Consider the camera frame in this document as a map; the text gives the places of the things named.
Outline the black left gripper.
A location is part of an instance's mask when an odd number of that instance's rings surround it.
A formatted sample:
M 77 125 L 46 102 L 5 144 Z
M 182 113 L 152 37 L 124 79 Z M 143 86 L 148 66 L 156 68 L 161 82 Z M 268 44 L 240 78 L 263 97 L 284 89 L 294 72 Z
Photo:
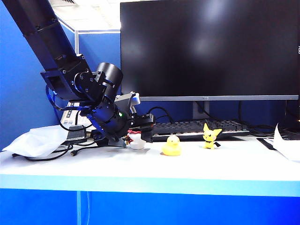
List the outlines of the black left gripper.
M 155 118 L 153 114 L 147 113 L 143 115 L 133 114 L 133 125 L 131 128 L 133 129 L 142 129 L 141 131 L 141 139 L 146 141 L 147 143 L 153 143 L 153 124 L 155 123 Z M 112 146 L 112 147 L 121 147 L 125 148 L 127 145 L 120 138 L 111 138 L 104 140 L 104 146 Z

